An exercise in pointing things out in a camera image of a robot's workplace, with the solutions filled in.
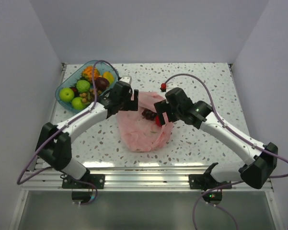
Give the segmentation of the red toy strawberry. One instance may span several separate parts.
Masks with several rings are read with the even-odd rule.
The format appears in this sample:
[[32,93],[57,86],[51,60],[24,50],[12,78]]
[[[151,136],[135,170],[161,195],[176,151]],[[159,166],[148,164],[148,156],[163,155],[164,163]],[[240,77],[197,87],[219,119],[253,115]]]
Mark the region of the red toy strawberry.
[[158,116],[155,117],[155,124],[158,126],[158,127],[162,127],[162,124],[160,122],[160,119]]

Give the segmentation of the green toy custard apple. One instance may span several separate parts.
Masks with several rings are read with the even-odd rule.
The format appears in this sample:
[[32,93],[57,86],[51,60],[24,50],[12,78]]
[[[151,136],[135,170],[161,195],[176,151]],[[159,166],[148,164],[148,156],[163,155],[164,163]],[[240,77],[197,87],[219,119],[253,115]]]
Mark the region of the green toy custard apple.
[[76,84],[76,88],[79,93],[84,93],[84,92],[89,91],[90,86],[91,86],[90,83],[86,80],[79,80],[77,81],[77,84]]

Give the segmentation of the dark purple toy fruit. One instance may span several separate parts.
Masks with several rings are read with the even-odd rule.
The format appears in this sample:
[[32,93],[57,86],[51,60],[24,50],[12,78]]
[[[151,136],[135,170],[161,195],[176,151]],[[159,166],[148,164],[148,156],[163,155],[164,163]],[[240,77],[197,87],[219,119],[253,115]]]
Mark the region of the dark purple toy fruit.
[[98,77],[95,80],[95,85],[98,90],[105,91],[109,87],[110,83],[106,78]]

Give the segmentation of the dark toy grape bunch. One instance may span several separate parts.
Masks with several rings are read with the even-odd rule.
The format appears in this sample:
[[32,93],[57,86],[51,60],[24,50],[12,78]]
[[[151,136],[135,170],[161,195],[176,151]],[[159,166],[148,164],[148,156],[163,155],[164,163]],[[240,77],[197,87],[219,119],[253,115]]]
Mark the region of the dark toy grape bunch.
[[142,116],[147,120],[154,121],[156,119],[157,113],[149,109],[144,109],[142,112]]

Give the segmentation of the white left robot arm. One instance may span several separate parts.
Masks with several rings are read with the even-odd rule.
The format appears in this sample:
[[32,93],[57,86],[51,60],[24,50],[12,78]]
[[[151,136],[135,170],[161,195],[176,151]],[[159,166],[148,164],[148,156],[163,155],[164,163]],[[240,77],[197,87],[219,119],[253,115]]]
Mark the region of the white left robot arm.
[[131,88],[131,82],[130,76],[122,77],[104,96],[72,118],[56,125],[46,123],[36,146],[37,155],[56,171],[72,177],[77,187],[87,187],[88,169],[72,156],[71,144],[87,129],[118,111],[138,110],[138,90]]

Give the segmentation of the pink plastic bag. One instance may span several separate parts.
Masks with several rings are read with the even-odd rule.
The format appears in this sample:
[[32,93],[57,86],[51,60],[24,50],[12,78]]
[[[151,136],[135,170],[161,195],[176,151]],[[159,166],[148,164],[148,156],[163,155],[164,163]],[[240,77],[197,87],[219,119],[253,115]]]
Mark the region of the pink plastic bag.
[[154,104],[164,100],[156,92],[139,92],[137,111],[119,111],[116,115],[120,137],[131,152],[149,152],[166,145],[171,137],[173,123],[164,116],[165,125],[147,120],[142,112],[149,109],[156,112]]

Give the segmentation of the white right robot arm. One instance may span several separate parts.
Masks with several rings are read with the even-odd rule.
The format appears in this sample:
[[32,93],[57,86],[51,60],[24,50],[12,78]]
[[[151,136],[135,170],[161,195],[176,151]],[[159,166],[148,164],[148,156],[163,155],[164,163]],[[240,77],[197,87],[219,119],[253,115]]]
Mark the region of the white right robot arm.
[[183,121],[202,130],[226,145],[241,159],[239,163],[211,164],[203,174],[190,175],[192,189],[216,188],[223,185],[230,188],[228,182],[243,181],[252,188],[260,189],[277,165],[278,147],[270,142],[265,145],[233,127],[223,118],[218,118],[213,108],[204,101],[196,103],[187,97],[181,88],[173,88],[165,99],[154,104],[161,125],[165,120]]

